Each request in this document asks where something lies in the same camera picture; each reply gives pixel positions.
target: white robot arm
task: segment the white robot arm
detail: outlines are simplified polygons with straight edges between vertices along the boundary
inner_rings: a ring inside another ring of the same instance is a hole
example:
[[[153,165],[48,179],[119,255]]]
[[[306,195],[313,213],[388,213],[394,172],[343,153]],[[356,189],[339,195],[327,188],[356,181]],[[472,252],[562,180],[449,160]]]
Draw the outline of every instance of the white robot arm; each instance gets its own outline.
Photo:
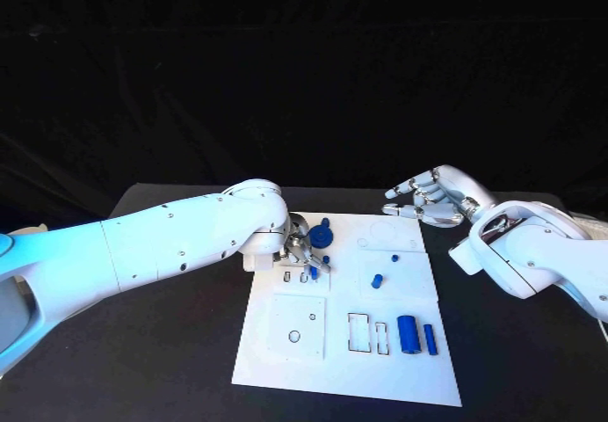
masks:
[[[106,297],[244,253],[247,271],[290,258],[329,272],[279,186],[254,179],[70,229],[0,235],[0,375],[54,327]],[[32,290],[22,295],[16,277]]]
[[[593,317],[608,322],[608,241],[591,240],[574,219],[539,202],[499,204],[479,182],[443,165],[408,179],[387,198],[414,192],[414,206],[384,212],[437,227],[473,222],[450,256],[469,274],[486,270],[508,293],[526,299],[555,284]]]

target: blue object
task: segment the blue object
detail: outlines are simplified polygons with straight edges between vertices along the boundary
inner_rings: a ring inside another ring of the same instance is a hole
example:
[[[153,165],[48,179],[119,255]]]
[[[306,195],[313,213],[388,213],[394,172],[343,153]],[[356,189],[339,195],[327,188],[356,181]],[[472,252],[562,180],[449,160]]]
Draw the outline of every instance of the blue object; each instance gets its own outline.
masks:
[[[376,276],[374,277],[372,287],[381,288],[382,283],[384,283],[384,277],[381,274],[376,274]]]
[[[320,225],[315,226],[309,232],[310,244],[315,248],[323,249],[332,245],[333,232],[330,230],[330,219],[325,218],[320,221]]]
[[[415,318],[410,315],[401,315],[397,318],[400,327],[400,340],[402,343],[402,352],[417,354],[421,352],[421,339],[418,338],[418,328]]]
[[[434,327],[431,324],[425,324],[425,337],[427,337],[428,354],[433,354],[436,356],[437,344],[436,344]]]

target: blue cap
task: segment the blue cap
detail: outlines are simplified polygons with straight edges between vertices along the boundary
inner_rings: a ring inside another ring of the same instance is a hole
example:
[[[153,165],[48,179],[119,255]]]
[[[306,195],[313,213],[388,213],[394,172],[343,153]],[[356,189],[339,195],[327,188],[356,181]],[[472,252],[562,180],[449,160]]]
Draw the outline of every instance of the blue cap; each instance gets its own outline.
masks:
[[[315,226],[309,232],[310,244],[315,248],[323,249],[332,245],[333,232],[330,230],[330,219],[325,218],[319,226]]]
[[[381,288],[382,283],[384,283],[384,277],[381,274],[376,274],[376,276],[374,277],[372,287]]]

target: tall blue cylinder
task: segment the tall blue cylinder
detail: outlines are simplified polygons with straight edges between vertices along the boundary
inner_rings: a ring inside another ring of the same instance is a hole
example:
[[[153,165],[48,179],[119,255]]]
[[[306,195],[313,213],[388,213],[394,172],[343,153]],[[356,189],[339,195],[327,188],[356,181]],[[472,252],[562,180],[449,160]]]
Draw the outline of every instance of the tall blue cylinder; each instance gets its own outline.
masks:
[[[400,327],[400,340],[402,343],[402,352],[417,354],[421,352],[421,339],[418,338],[418,328],[415,326],[415,318],[410,315],[401,315],[397,318]]]
[[[437,344],[436,344],[434,327],[431,324],[425,324],[425,337],[427,337],[428,354],[433,354],[436,356]]]

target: black backdrop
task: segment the black backdrop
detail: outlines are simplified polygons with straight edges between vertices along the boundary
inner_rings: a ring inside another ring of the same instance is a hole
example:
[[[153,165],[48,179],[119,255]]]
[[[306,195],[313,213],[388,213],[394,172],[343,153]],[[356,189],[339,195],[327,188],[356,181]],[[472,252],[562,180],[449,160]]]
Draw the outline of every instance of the black backdrop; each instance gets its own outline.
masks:
[[[5,6],[2,229],[104,217],[137,182],[388,188],[438,164],[607,209],[591,13],[152,3]]]

